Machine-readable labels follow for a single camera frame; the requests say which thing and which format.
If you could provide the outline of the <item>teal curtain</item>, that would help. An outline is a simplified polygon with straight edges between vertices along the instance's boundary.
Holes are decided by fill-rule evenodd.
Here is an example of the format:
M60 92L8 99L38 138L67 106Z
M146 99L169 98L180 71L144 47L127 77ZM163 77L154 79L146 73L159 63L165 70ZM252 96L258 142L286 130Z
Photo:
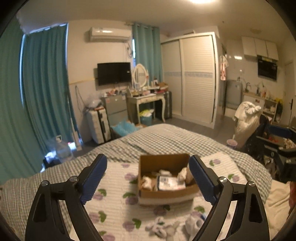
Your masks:
M132 26L135 45L135 61L145 67L149 75L149 83L157 79L163 81L163 65L161 53L160 30L140 23Z
M56 136L77 130L67 73L68 25L1 35L1 183L38 173Z

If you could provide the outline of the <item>white black suitcase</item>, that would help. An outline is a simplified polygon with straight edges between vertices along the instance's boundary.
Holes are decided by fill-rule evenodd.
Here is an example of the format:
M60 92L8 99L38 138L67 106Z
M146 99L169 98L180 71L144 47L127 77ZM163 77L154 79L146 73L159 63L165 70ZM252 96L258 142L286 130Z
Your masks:
M86 114L92 139L99 145L111 140L111 131L104 107L88 111Z

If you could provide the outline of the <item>grey plush bunny toy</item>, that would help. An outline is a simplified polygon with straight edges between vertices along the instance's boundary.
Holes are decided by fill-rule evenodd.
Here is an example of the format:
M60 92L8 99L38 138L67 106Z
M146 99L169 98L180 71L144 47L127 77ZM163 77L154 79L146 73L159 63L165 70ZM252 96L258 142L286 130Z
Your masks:
M165 223L164 218L159 216L154 220L154 222L149 223L145 227L145 231L149 232L149 235L156 235L157 237L165 239L166 241L173 241L174 235L177 232L179 225L179 221L175 221L172 224L167 224Z

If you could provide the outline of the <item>white bundled laundry bag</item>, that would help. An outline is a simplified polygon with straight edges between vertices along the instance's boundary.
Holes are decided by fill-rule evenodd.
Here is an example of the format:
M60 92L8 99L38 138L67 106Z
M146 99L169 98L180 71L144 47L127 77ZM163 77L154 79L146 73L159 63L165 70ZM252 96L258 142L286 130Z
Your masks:
M242 102L236 109L233 120L235 122L235 133L233 139L237 142L237 149L244 146L248 138L259 126L262 108L249 101Z

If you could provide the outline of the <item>white air conditioner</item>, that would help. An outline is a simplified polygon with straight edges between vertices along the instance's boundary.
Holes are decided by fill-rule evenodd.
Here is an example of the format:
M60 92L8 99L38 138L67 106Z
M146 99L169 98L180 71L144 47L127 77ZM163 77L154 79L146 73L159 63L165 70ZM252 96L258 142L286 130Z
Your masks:
M91 42L128 42L132 37L130 30L115 28L95 28L89 30Z

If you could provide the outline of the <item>white cloth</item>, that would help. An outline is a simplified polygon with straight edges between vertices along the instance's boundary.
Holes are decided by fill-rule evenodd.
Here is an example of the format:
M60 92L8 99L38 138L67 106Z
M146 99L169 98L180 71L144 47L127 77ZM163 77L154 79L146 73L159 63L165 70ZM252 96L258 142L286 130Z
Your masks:
M203 214L189 215L189 217L185 221L185 230L189 235L189 240L194 239L201 226L203 225L204 220L205 218Z

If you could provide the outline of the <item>white dressing table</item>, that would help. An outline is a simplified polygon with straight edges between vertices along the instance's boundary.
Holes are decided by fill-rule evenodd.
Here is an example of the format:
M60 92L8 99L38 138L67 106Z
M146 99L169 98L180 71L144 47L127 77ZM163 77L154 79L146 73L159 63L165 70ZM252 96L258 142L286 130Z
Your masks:
M158 93L151 93L144 96L132 96L130 93L127 94L127 112L128 118L134 123L142 123L140 120L140 107L146 105L154 110L153 117L156 117L157 103L160 101L161 107L161 120L165 123L166 119L171 118L171 92L161 91Z

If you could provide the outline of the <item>teal left curtain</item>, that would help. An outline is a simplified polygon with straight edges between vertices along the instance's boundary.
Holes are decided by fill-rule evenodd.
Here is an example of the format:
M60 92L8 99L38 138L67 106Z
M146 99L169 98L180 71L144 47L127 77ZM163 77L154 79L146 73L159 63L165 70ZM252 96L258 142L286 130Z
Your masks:
M68 25L1 35L1 183L38 173L56 136L77 130L67 73Z

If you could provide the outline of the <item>black range hood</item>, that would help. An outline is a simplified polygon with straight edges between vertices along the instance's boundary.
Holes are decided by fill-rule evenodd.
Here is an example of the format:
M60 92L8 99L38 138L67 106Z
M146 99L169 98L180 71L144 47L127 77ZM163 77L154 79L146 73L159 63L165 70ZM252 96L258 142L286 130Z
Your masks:
M278 78L277 61L258 55L257 56L257 74L259 77L267 78L272 81L277 81L277 78Z

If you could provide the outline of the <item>oval vanity mirror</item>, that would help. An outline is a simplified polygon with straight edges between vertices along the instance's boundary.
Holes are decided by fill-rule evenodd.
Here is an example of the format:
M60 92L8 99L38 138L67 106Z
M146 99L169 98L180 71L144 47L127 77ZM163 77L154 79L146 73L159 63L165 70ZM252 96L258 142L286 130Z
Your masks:
M132 83L134 88L143 88L147 85L148 72L142 64L137 64L132 72Z

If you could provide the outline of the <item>brown cardboard box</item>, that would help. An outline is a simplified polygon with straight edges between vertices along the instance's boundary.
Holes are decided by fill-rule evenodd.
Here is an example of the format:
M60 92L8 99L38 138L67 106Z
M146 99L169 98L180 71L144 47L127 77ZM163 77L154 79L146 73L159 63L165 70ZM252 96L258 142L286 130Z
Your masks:
M143 155L138 163L140 205L174 204L200 191L189 172L189 154Z

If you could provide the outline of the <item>white floral quilt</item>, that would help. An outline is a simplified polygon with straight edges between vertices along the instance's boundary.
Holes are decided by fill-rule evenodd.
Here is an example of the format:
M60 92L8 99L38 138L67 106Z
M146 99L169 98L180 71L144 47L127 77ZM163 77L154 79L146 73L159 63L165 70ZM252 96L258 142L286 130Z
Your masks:
M133 154L132 152L105 152L107 170L94 197L86 203L86 211L104 240L159 240L145 229L156 218L162 217L169 225L180 225L175 240L187 240L183 227L189 216L207 217L211 203L207 202L195 183L185 189L149 191L138 186L143 176L155 177L160 169L174 176L184 168L190 154Z

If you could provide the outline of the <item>cream lace sock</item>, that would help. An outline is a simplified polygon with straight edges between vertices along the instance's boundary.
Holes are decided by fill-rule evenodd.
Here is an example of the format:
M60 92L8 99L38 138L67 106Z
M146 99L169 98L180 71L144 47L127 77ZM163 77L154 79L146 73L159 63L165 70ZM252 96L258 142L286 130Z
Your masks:
M177 175L178 182L185 182L187 178L187 167L182 168L182 170Z

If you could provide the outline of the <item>clear water jug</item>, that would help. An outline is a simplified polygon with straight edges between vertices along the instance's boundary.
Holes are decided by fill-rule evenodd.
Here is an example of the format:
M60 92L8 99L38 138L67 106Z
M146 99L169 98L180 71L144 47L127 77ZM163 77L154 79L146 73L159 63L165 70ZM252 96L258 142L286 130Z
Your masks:
M73 159L73 153L68 143L65 142L61 135L56 136L53 139L53 147L56 153L56 157L61 163L71 161Z

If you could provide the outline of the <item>white packet in box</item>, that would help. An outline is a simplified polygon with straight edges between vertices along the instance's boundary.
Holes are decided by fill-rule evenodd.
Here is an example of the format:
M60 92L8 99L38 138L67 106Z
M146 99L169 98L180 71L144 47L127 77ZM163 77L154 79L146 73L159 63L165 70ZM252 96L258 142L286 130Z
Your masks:
M177 177L158 176L156 182L157 191L177 191L186 188L185 182L178 182Z

